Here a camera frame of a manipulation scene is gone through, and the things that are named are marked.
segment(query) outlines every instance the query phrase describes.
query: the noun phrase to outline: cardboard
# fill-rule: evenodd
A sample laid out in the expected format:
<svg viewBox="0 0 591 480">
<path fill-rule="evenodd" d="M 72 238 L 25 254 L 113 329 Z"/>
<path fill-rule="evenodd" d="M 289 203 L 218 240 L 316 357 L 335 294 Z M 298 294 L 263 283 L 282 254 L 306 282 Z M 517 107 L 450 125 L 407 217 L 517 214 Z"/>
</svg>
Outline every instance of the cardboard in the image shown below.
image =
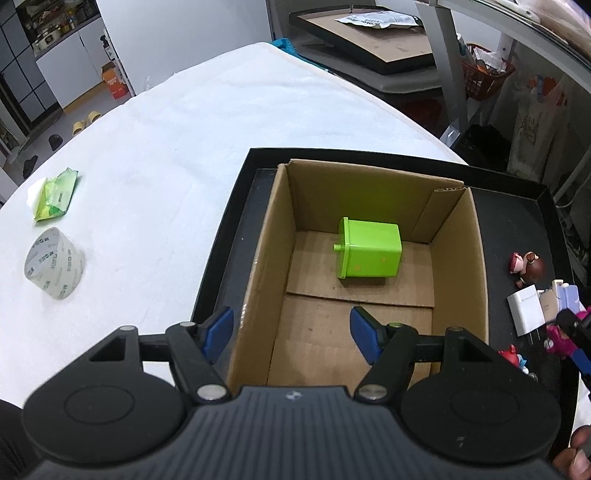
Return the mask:
<svg viewBox="0 0 591 480">
<path fill-rule="evenodd" d="M 399 275 L 336 278 L 342 216 L 397 223 Z M 441 335 L 460 325 L 488 340 L 478 217 L 461 181 L 384 168 L 293 160 L 280 164 L 259 237 L 227 383 L 346 385 L 369 370 L 349 332 L 362 304 L 381 323 Z M 428 375 L 417 365 L 413 382 Z"/>
<path fill-rule="evenodd" d="M 287 292 L 325 299 L 384 305 L 434 307 L 431 250 L 402 242 L 398 275 L 391 278 L 336 276 L 336 233 L 297 232 Z"/>
<path fill-rule="evenodd" d="M 353 9 L 353 13 L 366 11 L 373 10 Z M 350 41 L 385 62 L 433 53 L 427 34 L 420 28 L 384 28 L 380 30 L 336 21 L 338 18 L 344 18 L 350 14 L 350 9 L 343 9 L 303 14 L 299 17 Z"/>
<path fill-rule="evenodd" d="M 349 333 L 349 312 L 359 303 L 286 295 L 273 350 L 268 385 L 346 385 L 353 393 L 369 371 Z M 364 304 L 382 324 L 403 322 L 431 334 L 429 308 Z M 419 365 L 411 384 L 426 377 Z"/>
</svg>

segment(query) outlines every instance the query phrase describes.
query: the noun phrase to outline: red basket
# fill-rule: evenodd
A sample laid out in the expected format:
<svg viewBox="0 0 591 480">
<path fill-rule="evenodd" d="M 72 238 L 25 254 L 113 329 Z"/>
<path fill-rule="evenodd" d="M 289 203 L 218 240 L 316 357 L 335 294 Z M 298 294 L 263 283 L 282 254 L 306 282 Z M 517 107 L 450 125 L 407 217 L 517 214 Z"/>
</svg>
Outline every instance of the red basket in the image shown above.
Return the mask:
<svg viewBox="0 0 591 480">
<path fill-rule="evenodd" d="M 482 50 L 490 52 L 484 47 L 475 43 L 468 43 L 468 47 L 478 47 Z M 488 72 L 482 72 L 474 65 L 470 65 L 462 60 L 462 68 L 464 70 L 464 86 L 466 88 L 466 96 L 474 98 L 474 100 L 484 100 L 499 90 L 505 80 L 511 73 L 515 71 L 515 67 L 507 62 L 506 70 L 499 74 L 494 75 Z"/>
</svg>

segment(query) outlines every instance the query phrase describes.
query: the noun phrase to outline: dark tiled wall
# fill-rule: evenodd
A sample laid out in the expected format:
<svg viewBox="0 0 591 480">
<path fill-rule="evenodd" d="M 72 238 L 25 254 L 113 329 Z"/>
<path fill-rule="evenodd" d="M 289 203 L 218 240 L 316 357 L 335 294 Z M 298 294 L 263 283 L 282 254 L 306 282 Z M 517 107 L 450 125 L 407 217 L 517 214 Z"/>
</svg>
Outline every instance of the dark tiled wall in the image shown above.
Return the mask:
<svg viewBox="0 0 591 480">
<path fill-rule="evenodd" d="M 56 103 L 37 67 L 13 0 L 0 0 L 0 74 L 31 122 Z"/>
</svg>

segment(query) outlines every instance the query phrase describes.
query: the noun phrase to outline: tissue packet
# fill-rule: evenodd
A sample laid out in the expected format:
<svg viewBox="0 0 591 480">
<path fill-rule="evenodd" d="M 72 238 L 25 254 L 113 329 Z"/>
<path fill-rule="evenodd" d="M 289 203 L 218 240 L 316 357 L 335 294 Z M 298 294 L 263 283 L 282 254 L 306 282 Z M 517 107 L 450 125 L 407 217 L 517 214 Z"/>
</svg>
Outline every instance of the tissue packet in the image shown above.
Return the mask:
<svg viewBox="0 0 591 480">
<path fill-rule="evenodd" d="M 78 171 L 71 168 L 65 169 L 54 179 L 41 179 L 35 182 L 27 192 L 29 198 L 35 199 L 29 206 L 35 216 L 35 221 L 55 218 L 65 215 L 72 199 L 74 185 L 78 177 Z"/>
</svg>

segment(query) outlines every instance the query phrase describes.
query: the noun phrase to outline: gray cabinet door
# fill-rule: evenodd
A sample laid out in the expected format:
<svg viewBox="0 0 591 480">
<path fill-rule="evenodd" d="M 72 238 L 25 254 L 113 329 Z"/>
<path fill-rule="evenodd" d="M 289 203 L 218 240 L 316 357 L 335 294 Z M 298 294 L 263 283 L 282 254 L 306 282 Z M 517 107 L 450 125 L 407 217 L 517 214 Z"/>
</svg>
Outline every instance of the gray cabinet door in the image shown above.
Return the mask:
<svg viewBox="0 0 591 480">
<path fill-rule="evenodd" d="M 105 33 L 105 23 L 102 18 L 94 20 L 84 28 L 80 29 L 80 38 L 86 47 L 90 61 L 95 66 L 96 72 L 101 75 L 103 72 L 103 65 L 109 63 L 109 57 L 103 48 L 103 42 L 100 39 Z"/>
<path fill-rule="evenodd" d="M 37 66 L 62 107 L 102 81 L 78 32 L 40 57 Z"/>
</svg>

